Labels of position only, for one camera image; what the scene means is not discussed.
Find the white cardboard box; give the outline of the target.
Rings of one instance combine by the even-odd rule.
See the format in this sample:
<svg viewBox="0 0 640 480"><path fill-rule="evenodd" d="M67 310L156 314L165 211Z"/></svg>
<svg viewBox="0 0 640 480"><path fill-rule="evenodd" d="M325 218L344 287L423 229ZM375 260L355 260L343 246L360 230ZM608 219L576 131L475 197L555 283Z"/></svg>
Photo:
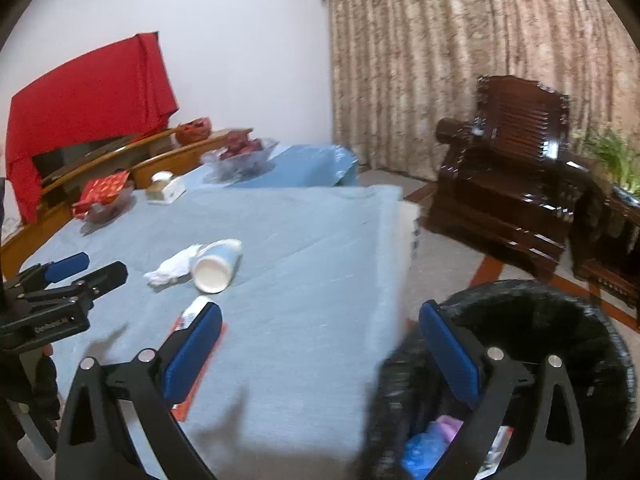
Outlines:
<svg viewBox="0 0 640 480"><path fill-rule="evenodd" d="M480 465L474 480L483 480L495 474L503 459L506 448L509 445L513 434L513 428L509 426L501 426L495 439L491 443L491 447L487 453L484 462Z"/></svg>

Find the white tissue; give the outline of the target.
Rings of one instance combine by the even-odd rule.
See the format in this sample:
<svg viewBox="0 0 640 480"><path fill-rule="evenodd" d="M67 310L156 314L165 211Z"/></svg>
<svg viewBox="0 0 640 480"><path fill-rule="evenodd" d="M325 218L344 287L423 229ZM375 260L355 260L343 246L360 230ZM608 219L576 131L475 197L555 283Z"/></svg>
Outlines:
<svg viewBox="0 0 640 480"><path fill-rule="evenodd" d="M189 275L191 262L201 249L201 244L194 244L180 250L180 252L163 261L154 271L145 273L146 282L152 287L162 287L174 284L180 278Z"/></svg>

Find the orange mesh pad with label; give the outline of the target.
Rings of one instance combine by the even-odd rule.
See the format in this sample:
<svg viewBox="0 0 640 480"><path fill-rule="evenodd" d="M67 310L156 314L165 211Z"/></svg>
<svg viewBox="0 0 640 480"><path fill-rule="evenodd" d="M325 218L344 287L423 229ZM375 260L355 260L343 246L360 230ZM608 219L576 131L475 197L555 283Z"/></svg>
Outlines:
<svg viewBox="0 0 640 480"><path fill-rule="evenodd" d="M171 335L186 332L186 341L170 360L163 393L178 422L188 417L226 328L221 308L206 296L194 299L172 326Z"/></svg>

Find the blue plastic bag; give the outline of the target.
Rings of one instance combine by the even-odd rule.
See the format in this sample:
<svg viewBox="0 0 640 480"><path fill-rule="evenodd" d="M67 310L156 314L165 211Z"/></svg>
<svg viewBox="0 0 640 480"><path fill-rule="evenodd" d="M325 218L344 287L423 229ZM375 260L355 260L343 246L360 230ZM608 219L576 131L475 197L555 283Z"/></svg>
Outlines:
<svg viewBox="0 0 640 480"><path fill-rule="evenodd" d="M402 468L413 480L425 479L446 453L449 440L442 425L430 422L424 432L416 434L405 444Z"/></svg>

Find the blue white paper cup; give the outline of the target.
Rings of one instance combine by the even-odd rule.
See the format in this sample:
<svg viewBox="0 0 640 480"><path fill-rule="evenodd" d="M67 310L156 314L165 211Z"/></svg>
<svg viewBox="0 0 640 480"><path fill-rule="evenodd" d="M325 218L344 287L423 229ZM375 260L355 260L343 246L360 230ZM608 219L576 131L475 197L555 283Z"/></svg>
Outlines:
<svg viewBox="0 0 640 480"><path fill-rule="evenodd" d="M237 238L217 240L200 248L190 262L195 287L215 295L229 287L242 259L243 244Z"/></svg>

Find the glass snack dish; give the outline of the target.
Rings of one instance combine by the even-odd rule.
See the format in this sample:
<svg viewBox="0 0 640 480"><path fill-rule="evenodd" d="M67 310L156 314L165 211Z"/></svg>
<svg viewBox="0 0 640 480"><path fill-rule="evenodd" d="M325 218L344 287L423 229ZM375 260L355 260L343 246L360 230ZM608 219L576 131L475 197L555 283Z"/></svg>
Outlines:
<svg viewBox="0 0 640 480"><path fill-rule="evenodd" d="M72 205L76 219L103 224L114 220L134 202L134 186L130 181L116 182L108 179L90 181Z"/></svg>

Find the red snack packet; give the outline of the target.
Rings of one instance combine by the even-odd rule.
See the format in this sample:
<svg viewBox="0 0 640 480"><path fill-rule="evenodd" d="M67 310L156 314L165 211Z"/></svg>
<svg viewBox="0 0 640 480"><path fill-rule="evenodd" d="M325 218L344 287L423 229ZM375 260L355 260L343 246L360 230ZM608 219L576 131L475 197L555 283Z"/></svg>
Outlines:
<svg viewBox="0 0 640 480"><path fill-rule="evenodd" d="M73 203L75 218L84 218L93 205L106 206L114 202L126 188L130 172L122 170L107 177L89 181L82 190L79 200Z"/></svg>

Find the black television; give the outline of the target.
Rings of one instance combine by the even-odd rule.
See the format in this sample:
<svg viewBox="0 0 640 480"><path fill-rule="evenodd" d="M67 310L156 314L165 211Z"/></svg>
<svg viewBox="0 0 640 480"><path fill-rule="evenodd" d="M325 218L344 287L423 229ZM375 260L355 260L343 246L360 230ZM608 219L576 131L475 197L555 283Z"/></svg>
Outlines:
<svg viewBox="0 0 640 480"><path fill-rule="evenodd" d="M86 143L58 148L35 156L32 161L43 182L51 182L72 170L78 169L97 158L114 153L134 140L136 136L118 136L111 140L89 141Z"/></svg>

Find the white tissue box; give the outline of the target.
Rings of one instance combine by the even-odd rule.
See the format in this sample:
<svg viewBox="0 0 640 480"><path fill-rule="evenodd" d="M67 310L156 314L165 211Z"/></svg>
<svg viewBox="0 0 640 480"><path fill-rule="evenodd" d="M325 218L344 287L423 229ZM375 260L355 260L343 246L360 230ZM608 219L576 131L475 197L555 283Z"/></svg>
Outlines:
<svg viewBox="0 0 640 480"><path fill-rule="evenodd" d="M145 198L151 204L170 205L185 192L182 177L163 170L152 175L151 184L145 190Z"/></svg>

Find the wooden TV cabinet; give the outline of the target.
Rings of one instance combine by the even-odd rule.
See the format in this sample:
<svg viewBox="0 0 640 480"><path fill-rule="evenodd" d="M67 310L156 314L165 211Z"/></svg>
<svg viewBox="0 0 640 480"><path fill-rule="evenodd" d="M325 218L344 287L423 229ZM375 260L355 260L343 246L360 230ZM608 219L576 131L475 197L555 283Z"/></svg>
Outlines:
<svg viewBox="0 0 640 480"><path fill-rule="evenodd" d="M201 156L222 148L234 129L222 129L198 142L174 148L171 130L143 140L131 136L102 146L78 164L60 172L57 178L44 179L37 221L22 223L2 243L1 266L5 278L14 278L25 261L47 240L73 219L72 205L79 200L86 183L119 171L128 171L136 188L147 188L152 175L168 170L183 176L200 164Z"/></svg>

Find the glass fruit bowl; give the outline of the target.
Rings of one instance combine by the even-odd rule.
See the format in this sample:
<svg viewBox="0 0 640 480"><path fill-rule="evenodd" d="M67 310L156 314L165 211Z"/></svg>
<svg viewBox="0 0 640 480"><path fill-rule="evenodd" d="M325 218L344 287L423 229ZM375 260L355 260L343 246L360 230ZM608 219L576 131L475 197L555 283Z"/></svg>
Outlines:
<svg viewBox="0 0 640 480"><path fill-rule="evenodd" d="M279 142L273 139L249 140L245 148L231 153L228 148L205 152L200 161L215 183L234 183L261 176L273 168L271 155Z"/></svg>

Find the red cloth cover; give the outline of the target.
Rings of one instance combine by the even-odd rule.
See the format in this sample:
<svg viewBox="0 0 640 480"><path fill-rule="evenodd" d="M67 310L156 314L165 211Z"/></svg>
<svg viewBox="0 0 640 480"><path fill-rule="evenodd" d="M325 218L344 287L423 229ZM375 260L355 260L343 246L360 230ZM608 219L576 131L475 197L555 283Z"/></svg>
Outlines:
<svg viewBox="0 0 640 480"><path fill-rule="evenodd" d="M152 136L178 109L156 32L78 56L14 94L4 158L21 219L37 219L36 156L115 136Z"/></svg>

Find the grey-blue table cloth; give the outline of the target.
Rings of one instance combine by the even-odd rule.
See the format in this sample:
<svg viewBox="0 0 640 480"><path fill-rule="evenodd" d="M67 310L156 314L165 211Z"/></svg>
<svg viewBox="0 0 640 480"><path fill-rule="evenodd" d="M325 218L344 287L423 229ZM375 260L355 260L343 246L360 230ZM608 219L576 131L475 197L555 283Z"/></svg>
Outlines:
<svg viewBox="0 0 640 480"><path fill-rule="evenodd" d="M125 263L127 283L100 298L91 326L58 341L58 388L85 356L130 360L158 347L198 296L145 275L194 244L236 238L242 259L215 296L227 329L183 429L221 479L350 479L378 367L405 328L394 186L202 188L169 206L138 196L112 223L72 221L32 256L84 252Z"/></svg>

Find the red decorative ornament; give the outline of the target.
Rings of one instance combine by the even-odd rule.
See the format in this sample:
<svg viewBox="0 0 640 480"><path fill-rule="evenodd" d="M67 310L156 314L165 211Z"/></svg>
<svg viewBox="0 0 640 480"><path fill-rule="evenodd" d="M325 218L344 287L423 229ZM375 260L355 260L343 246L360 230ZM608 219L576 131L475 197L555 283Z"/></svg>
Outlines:
<svg viewBox="0 0 640 480"><path fill-rule="evenodd" d="M210 119L201 117L193 119L192 122L178 125L175 131L175 138L180 146L186 146L208 139L212 131Z"/></svg>

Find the dark wooden side table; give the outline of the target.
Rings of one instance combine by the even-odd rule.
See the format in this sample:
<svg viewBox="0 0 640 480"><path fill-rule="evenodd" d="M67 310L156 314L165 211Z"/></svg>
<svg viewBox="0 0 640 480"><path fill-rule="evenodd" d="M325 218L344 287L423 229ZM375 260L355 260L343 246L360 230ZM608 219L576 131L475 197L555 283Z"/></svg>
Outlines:
<svg viewBox="0 0 640 480"><path fill-rule="evenodd" d="M639 200L615 185L590 185L570 228L576 278L639 307Z"/></svg>

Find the red apples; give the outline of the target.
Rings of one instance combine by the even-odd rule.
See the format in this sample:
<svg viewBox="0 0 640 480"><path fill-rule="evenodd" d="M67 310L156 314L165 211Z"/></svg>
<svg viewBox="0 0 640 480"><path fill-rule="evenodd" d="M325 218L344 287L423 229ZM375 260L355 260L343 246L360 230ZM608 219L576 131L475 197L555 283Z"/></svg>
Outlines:
<svg viewBox="0 0 640 480"><path fill-rule="evenodd" d="M261 152L264 149L262 141L251 139L252 129L232 130L227 134L224 151L220 155L225 160L238 155Z"/></svg>

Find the blue plastic table cover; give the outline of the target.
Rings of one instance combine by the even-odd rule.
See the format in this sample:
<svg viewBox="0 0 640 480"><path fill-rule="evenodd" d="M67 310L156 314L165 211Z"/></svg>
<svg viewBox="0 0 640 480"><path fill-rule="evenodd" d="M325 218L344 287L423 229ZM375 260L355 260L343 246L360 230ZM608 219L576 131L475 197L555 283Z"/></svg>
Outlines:
<svg viewBox="0 0 640 480"><path fill-rule="evenodd" d="M188 172L183 182L188 191L197 188L334 188L358 186L358 158L338 145L278 146L268 162L268 171L238 182L216 182L206 166Z"/></svg>

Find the green potted plant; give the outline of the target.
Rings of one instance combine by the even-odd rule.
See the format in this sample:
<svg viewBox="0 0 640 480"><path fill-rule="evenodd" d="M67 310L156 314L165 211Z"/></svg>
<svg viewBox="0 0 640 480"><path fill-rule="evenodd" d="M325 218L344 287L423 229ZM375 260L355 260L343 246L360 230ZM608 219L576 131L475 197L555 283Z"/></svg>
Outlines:
<svg viewBox="0 0 640 480"><path fill-rule="evenodd" d="M573 139L599 177L639 197L639 152L620 130L611 126L575 130Z"/></svg>

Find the beige patterned curtain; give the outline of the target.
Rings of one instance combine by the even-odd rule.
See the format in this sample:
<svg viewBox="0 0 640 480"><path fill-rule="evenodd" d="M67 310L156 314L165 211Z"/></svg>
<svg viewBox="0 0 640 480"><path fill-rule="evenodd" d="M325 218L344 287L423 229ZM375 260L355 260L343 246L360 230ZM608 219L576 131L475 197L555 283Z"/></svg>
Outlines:
<svg viewBox="0 0 640 480"><path fill-rule="evenodd" d="M474 114L480 76L570 98L573 130L639 139L639 50L608 0L326 0L334 139L372 167L434 179L439 119Z"/></svg>

